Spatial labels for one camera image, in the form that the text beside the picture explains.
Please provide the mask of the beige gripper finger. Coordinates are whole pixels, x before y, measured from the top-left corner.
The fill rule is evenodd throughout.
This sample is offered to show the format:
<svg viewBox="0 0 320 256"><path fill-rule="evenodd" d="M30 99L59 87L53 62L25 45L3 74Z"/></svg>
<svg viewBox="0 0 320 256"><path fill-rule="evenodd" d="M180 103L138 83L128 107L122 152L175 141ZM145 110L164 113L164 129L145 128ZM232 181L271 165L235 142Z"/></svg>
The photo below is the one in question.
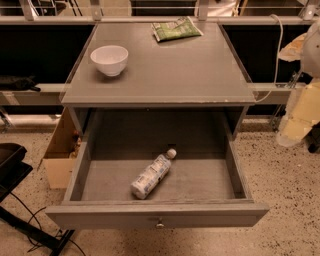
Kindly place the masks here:
<svg viewBox="0 0 320 256"><path fill-rule="evenodd" d="M291 90L276 141L284 147L299 144L320 122L320 82Z"/></svg>
<svg viewBox="0 0 320 256"><path fill-rule="evenodd" d="M303 33L280 50L279 58L287 62L301 59L301 51L306 34Z"/></svg>

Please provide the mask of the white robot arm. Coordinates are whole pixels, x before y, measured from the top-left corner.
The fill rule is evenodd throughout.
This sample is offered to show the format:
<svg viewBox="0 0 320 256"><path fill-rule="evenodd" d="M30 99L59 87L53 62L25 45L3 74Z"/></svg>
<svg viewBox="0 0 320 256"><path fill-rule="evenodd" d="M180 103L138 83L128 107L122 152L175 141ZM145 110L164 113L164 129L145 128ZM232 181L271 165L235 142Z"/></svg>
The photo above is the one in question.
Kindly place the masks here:
<svg viewBox="0 0 320 256"><path fill-rule="evenodd" d="M281 118L276 141L291 147L299 144L312 128L320 122L320 31L319 23L313 23L300 43L300 67L312 81L303 88L291 91Z"/></svg>

